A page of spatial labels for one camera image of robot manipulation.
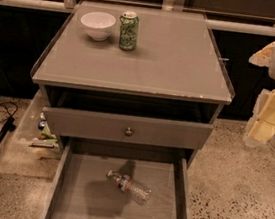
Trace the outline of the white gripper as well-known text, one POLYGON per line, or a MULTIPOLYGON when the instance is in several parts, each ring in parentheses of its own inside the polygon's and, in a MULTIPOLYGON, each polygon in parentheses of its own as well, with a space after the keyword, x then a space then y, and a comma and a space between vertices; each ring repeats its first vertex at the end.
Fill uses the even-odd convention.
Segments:
MULTIPOLYGON (((275 42, 271 42, 250 56, 249 62, 255 66, 267 67, 275 42)), ((258 95, 253 116, 246 124, 243 135, 244 144, 250 148, 266 145, 275 135, 275 89, 271 92, 263 90, 258 95)))

